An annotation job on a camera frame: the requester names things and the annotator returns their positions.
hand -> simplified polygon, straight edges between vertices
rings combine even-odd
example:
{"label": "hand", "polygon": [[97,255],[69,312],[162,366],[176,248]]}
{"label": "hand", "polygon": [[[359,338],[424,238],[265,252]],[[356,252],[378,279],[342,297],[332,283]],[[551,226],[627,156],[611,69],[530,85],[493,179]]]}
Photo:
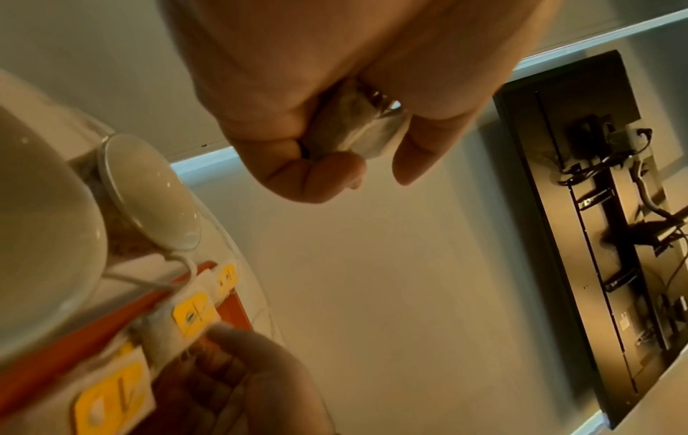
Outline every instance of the hand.
{"label": "hand", "polygon": [[294,201],[360,183],[365,162],[301,158],[324,91],[344,77],[414,115],[401,184],[456,143],[532,48],[560,0],[159,0],[201,103],[255,178]]}
{"label": "hand", "polygon": [[218,348],[167,367],[156,381],[158,408],[135,435],[333,435],[305,367],[262,335],[219,324]]}

beige wall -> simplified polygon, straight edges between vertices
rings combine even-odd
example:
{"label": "beige wall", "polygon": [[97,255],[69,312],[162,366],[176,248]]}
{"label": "beige wall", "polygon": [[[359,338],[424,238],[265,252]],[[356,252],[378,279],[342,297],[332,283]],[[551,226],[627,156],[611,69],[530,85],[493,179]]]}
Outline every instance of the beige wall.
{"label": "beige wall", "polygon": [[[643,63],[666,41],[638,41],[596,52],[622,51],[667,168],[681,161],[681,128]],[[324,206],[273,196],[239,161],[206,168],[193,189],[254,268],[341,432],[568,435],[596,402],[515,162],[490,106],[410,188],[383,159],[360,191]],[[679,169],[676,208],[688,203]],[[684,433],[685,386],[684,358],[618,433]]]}

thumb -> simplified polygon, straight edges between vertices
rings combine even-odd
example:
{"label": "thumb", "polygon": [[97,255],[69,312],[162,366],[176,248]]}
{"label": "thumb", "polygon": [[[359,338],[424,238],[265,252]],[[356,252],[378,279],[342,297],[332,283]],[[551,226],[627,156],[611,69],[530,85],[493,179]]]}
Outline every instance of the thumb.
{"label": "thumb", "polygon": [[227,323],[215,324],[208,331],[207,338],[254,372],[278,368],[292,358],[286,349],[264,335],[236,329]]}

yellow tea bag tag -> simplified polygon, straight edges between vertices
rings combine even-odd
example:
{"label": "yellow tea bag tag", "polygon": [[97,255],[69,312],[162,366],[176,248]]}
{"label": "yellow tea bag tag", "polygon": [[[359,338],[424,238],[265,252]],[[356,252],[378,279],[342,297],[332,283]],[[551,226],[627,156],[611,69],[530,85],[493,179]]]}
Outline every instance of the yellow tea bag tag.
{"label": "yellow tea bag tag", "polygon": [[153,400],[148,366],[138,361],[83,391],[74,404],[77,435],[119,435],[138,423]]}
{"label": "yellow tea bag tag", "polygon": [[175,306],[172,317],[185,338],[198,335],[207,325],[220,318],[205,292],[197,293]]}
{"label": "yellow tea bag tag", "polygon": [[233,264],[228,264],[223,267],[217,274],[217,284],[220,286],[220,295],[223,297],[229,296],[229,292],[237,285],[237,281],[239,281],[237,267]]}

fingernail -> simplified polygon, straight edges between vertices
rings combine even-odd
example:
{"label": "fingernail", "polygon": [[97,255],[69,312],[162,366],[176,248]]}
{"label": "fingernail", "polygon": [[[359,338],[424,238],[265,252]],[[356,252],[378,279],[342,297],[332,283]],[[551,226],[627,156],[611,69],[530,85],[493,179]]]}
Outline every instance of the fingernail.
{"label": "fingernail", "polygon": [[354,182],[349,185],[349,189],[357,191],[358,189],[360,189],[361,184],[363,184],[362,176],[355,179]]}

